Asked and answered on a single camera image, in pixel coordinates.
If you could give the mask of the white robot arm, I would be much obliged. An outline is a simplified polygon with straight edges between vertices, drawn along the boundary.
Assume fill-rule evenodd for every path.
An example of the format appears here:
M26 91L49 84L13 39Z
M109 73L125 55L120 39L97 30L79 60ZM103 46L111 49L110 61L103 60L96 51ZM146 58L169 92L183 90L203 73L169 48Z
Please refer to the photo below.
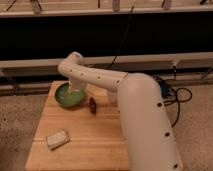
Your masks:
M161 89L153 77L90 68L77 52L62 60L58 71L73 85L90 83L117 95L130 171L182 171Z

